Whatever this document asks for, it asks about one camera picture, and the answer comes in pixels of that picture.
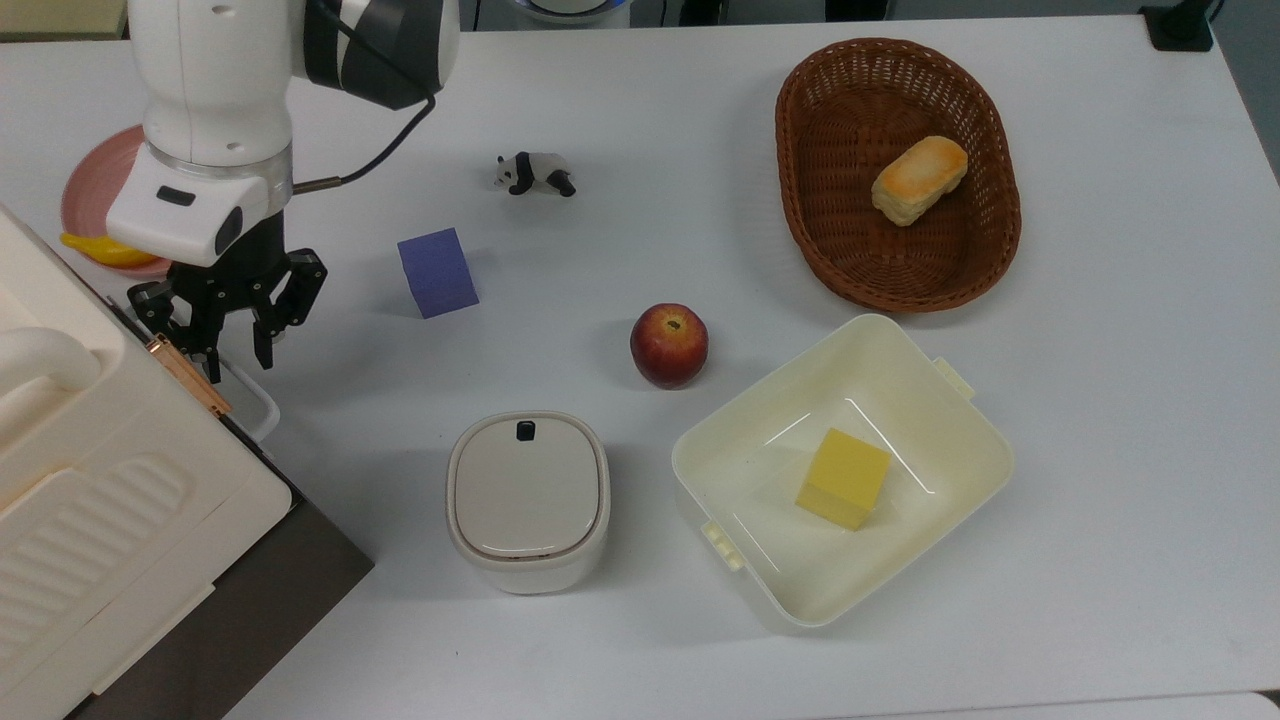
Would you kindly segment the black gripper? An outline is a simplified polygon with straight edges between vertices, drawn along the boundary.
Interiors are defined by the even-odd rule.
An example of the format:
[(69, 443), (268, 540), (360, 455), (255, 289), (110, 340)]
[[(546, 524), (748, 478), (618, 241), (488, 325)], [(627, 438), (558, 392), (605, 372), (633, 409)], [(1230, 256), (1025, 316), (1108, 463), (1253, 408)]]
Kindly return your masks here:
[(211, 266), (174, 263), (166, 281), (127, 291), (137, 318), (156, 337), (198, 364), (206, 379), (221, 382), (218, 350), (223, 320), (230, 313), (253, 313), (253, 354), (274, 368), (274, 343), (302, 325), (317, 300), (328, 270), (311, 249), (285, 252), (285, 215), (276, 213), (239, 237)]

